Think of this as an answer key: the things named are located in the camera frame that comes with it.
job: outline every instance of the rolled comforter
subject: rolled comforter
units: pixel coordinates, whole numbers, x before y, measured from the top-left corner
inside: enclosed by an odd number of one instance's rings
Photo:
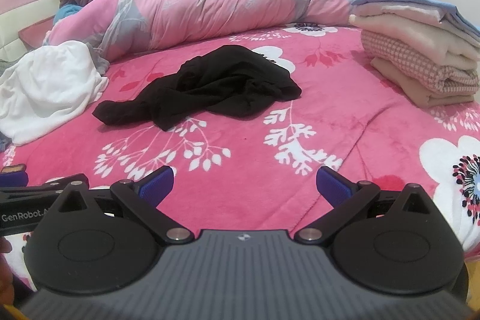
[[[127,53],[292,22],[348,25],[354,0],[93,0],[59,21],[50,45],[92,44],[115,60]]]

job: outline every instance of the black cloth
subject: black cloth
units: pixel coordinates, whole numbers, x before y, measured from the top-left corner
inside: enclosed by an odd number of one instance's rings
[[[242,46],[225,45],[155,79],[134,100],[100,103],[93,115],[107,125],[152,120],[168,130],[202,110],[244,118],[301,93],[286,69]]]

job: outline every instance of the pillow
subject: pillow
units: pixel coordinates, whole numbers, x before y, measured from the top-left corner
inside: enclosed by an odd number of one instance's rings
[[[28,49],[40,48],[48,31],[53,28],[53,16],[43,19],[18,32],[18,37]]]

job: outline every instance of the stack of folded clothes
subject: stack of folded clothes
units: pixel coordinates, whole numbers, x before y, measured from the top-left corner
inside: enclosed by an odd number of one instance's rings
[[[480,31],[452,4],[357,0],[350,23],[363,29],[371,65],[421,108],[473,102],[479,90]]]

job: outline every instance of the blue gripper pad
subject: blue gripper pad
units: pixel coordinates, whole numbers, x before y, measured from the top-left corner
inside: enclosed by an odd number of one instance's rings
[[[137,194],[156,208],[173,188],[174,174],[170,167],[156,170],[137,183]]]
[[[25,187],[28,185],[28,175],[24,164],[0,167],[0,187]]]
[[[317,190],[334,208],[353,195],[348,186],[322,169],[317,171]]]

